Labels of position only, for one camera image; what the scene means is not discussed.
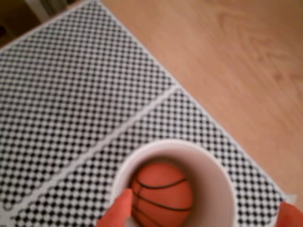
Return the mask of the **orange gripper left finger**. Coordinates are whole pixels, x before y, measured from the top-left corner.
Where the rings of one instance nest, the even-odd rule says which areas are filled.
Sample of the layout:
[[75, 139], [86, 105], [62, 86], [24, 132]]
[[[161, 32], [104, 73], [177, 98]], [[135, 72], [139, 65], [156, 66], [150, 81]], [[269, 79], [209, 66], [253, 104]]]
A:
[[115, 198], [111, 207], [104, 216], [97, 221], [97, 227], [125, 227], [126, 220], [132, 213], [133, 192], [131, 189], [124, 189]]

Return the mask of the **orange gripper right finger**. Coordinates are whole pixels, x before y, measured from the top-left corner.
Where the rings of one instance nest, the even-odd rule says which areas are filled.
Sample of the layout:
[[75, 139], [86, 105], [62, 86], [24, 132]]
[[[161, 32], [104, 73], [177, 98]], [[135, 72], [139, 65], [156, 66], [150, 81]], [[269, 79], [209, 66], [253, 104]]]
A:
[[296, 206], [282, 202], [279, 207], [276, 227], [303, 227], [303, 213]]

